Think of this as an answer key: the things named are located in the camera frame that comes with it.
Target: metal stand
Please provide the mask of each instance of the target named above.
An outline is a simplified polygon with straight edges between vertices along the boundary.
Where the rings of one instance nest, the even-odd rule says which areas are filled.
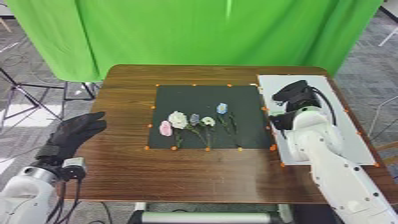
[[[146,212],[146,203],[135,205],[128,224],[282,224],[279,215],[268,213]]]
[[[64,101],[73,101],[73,100],[91,101],[96,99],[96,89],[99,89],[99,86],[96,85],[96,83],[91,83],[91,88],[89,88],[85,82],[82,82],[82,86],[87,91],[89,98],[67,98],[67,96],[66,96],[67,95],[67,86],[69,86],[69,82],[66,82],[66,85],[64,85]]]
[[[16,117],[25,112],[28,112],[32,110],[37,110],[41,108],[53,115],[55,119],[59,119],[62,121],[62,118],[64,118],[64,104],[62,104],[62,111],[60,111],[60,116],[59,116],[53,113],[53,111],[48,109],[46,105],[43,104],[43,99],[46,97],[46,94],[48,94],[50,89],[64,89],[64,87],[43,86],[43,85],[30,85],[30,84],[18,83],[14,81],[14,79],[11,78],[7,72],[3,71],[2,68],[0,68],[0,72],[2,72],[2,75],[3,75],[3,79],[5,79],[5,81],[11,84],[11,90],[9,90],[9,96],[7,96],[7,104],[5,104],[3,116],[2,116],[2,121],[0,121],[0,132],[2,132],[2,129],[3,129],[3,122],[5,122],[5,120],[9,118]],[[35,97],[30,95],[30,93],[27,92],[27,90],[23,89],[23,87],[34,87],[34,88],[43,88],[44,89],[44,93],[43,93],[39,99],[35,99]],[[7,115],[7,113],[9,113],[9,107],[11,107],[11,103],[12,103],[12,99],[14,99],[14,95],[16,95],[16,91],[23,94],[23,97],[27,98],[28,102],[32,103],[32,107],[28,109],[25,109],[23,111],[19,111],[18,113]]]
[[[389,41],[389,39],[391,39],[391,37],[394,36],[394,34],[398,34],[398,27],[394,28],[394,30],[393,30],[391,34],[387,35],[387,37],[385,37],[382,43],[378,44],[378,47],[382,47],[382,45],[384,45],[385,42]]]

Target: wall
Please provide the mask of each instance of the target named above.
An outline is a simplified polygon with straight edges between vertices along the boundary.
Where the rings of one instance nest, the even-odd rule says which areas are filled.
[[[389,10],[389,12],[398,17],[398,0],[389,0],[384,2],[382,7]]]
[[[0,4],[0,16],[12,16],[12,12],[9,11],[9,8]]]

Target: white flower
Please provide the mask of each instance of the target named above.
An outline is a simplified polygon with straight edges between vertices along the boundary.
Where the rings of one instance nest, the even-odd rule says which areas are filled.
[[[188,125],[188,120],[186,120],[186,116],[181,112],[174,111],[172,114],[169,115],[169,122],[170,122],[170,126],[178,129],[185,129],[186,125]]]
[[[211,117],[204,117],[202,118],[202,123],[213,127],[215,126],[215,119]]]

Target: blue flower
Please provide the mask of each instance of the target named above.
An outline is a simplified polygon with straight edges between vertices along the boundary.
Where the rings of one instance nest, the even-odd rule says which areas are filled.
[[[220,105],[217,107],[217,113],[218,114],[226,114],[227,113],[227,104],[220,103]]]
[[[190,125],[195,126],[199,124],[199,122],[201,122],[199,121],[199,115],[197,114],[192,114],[190,115]]]

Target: pink flower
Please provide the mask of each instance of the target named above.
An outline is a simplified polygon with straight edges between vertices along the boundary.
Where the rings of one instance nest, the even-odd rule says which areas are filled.
[[[162,121],[158,130],[160,130],[160,134],[163,136],[170,136],[172,135],[172,128],[170,128],[170,122],[169,121]]]

